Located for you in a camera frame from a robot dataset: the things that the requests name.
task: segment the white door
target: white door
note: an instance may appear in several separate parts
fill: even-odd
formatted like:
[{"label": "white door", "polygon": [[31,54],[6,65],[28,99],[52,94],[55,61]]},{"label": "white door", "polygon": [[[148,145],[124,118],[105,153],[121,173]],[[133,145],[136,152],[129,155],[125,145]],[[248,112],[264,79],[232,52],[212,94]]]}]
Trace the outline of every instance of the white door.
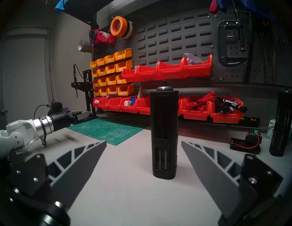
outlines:
[{"label": "white door", "polygon": [[[37,106],[53,100],[46,50],[49,29],[12,29],[5,39],[2,85],[7,123],[32,119]],[[47,115],[48,110],[39,107],[35,117]]]}]

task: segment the tool wall panel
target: tool wall panel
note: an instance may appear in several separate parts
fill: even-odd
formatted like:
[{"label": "tool wall panel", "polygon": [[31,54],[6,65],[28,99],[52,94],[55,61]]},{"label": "tool wall panel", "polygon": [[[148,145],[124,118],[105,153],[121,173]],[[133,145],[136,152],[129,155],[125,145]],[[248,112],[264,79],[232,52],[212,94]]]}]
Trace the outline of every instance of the tool wall panel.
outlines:
[{"label": "tool wall panel", "polygon": [[[235,4],[238,10],[243,10],[238,1],[235,1]],[[161,0],[141,8],[125,16],[125,19],[133,22],[131,37],[128,39],[117,37],[116,43],[103,47],[101,54],[98,54],[96,59],[126,48],[132,48],[132,59],[135,60],[133,67],[137,65],[155,67],[159,61],[178,64],[180,59],[185,56],[185,52],[199,56],[203,61],[212,54],[211,77],[191,79],[191,84],[187,84],[190,82],[187,80],[177,81],[181,83],[179,87],[184,86],[184,84],[186,84],[184,87],[190,87],[190,85],[196,87],[198,83],[200,85],[215,82],[243,83],[247,60],[241,65],[226,67],[218,61],[217,57],[217,26],[222,20],[236,20],[233,5],[231,2],[227,2],[227,12],[218,11],[214,15],[209,12],[209,7],[210,1]],[[243,22],[242,29],[246,51],[240,52],[240,40],[238,31],[236,31],[235,42],[232,42],[232,38],[227,38],[227,56],[247,58],[249,54],[249,15],[239,12],[239,16]],[[103,31],[109,32],[109,26]],[[232,29],[227,31],[228,35],[233,33]],[[277,34],[285,36],[282,27],[276,27],[274,37],[277,37]],[[291,45],[284,41],[282,44],[284,50],[281,50],[283,47],[277,44],[277,39],[275,40],[277,68],[273,76],[269,46],[266,45],[268,57],[267,62],[264,63],[263,41],[260,36],[254,35],[250,83],[292,86]]]}]

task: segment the green cutting mat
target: green cutting mat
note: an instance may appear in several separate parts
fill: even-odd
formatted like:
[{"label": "green cutting mat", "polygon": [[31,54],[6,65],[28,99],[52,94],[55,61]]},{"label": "green cutting mat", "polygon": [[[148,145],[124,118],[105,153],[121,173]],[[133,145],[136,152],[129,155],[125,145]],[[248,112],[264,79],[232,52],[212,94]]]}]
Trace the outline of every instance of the green cutting mat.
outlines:
[{"label": "green cutting mat", "polygon": [[97,118],[72,125],[68,129],[100,141],[106,140],[107,143],[117,146],[147,126],[146,124],[137,122]]}]

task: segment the red storage bin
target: red storage bin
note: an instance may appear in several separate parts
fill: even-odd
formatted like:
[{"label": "red storage bin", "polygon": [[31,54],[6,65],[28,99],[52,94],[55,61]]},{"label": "red storage bin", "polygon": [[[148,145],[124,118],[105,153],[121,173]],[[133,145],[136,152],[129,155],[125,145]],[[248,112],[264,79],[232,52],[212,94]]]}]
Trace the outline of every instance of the red storage bin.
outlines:
[{"label": "red storage bin", "polygon": [[185,58],[182,58],[180,64],[166,64],[163,62],[158,62],[157,68],[157,80],[164,79],[175,79],[175,78],[187,78],[185,73],[182,71]]},{"label": "red storage bin", "polygon": [[138,81],[137,73],[135,73],[134,69],[124,69],[124,70],[122,70],[122,77],[128,83]]},{"label": "red storage bin", "polygon": [[211,75],[212,55],[203,64],[188,65],[187,58],[183,57],[180,64],[166,64],[158,62],[156,67],[139,65],[137,71],[124,69],[122,77],[127,82],[145,82],[153,80],[167,80],[187,77],[208,77]]},{"label": "red storage bin", "polygon": [[181,114],[180,113],[180,103],[184,98],[186,98],[186,97],[178,97],[178,116],[180,116],[180,114]]},{"label": "red storage bin", "polygon": [[111,111],[120,111],[123,112],[124,110],[121,108],[121,99],[122,97],[112,98],[108,101],[108,106]]},{"label": "red storage bin", "polygon": [[138,110],[137,110],[137,107],[136,107],[138,96],[134,96],[134,98],[136,99],[136,101],[135,101],[135,104],[132,107],[124,105],[125,101],[131,101],[131,97],[126,97],[126,98],[123,98],[121,100],[121,108],[123,109],[123,111],[130,112],[130,113],[136,113],[136,114],[138,113]]},{"label": "red storage bin", "polygon": [[195,120],[207,120],[208,115],[210,114],[210,101],[206,103],[206,109],[202,111],[190,111],[187,109],[186,104],[189,102],[196,102],[198,99],[202,97],[187,97],[183,99],[180,103],[180,113],[183,114],[184,118],[195,119]]},{"label": "red storage bin", "polygon": [[[233,123],[237,124],[239,119],[243,117],[243,113],[239,110],[235,110],[234,114],[220,114],[216,113],[214,100],[211,101],[210,116],[213,118],[213,122],[216,123]],[[236,103],[243,105],[243,102],[236,98]]]},{"label": "red storage bin", "polygon": [[144,97],[135,102],[138,112],[142,115],[150,115],[150,97]]},{"label": "red storage bin", "polygon": [[99,106],[104,111],[110,111],[110,107],[108,106],[108,97],[103,97],[99,100]]},{"label": "red storage bin", "polygon": [[211,75],[212,54],[208,56],[208,61],[203,61],[203,64],[188,65],[187,59],[182,59],[182,68],[185,77],[209,77]]},{"label": "red storage bin", "polygon": [[97,104],[95,104],[94,102],[96,101],[96,100],[100,100],[100,99],[102,99],[103,97],[94,97],[93,98],[93,107],[94,108],[100,108],[100,106],[99,106],[99,103],[97,103]]}]

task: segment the masking tape roll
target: masking tape roll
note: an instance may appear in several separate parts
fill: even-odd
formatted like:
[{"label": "masking tape roll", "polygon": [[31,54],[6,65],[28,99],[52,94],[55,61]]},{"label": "masking tape roll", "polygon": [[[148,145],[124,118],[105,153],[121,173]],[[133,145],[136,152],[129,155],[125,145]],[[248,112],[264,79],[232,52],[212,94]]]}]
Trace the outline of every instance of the masking tape roll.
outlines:
[{"label": "masking tape roll", "polygon": [[133,31],[133,23],[120,16],[116,16],[110,25],[110,31],[113,35],[121,38],[128,38]]}]

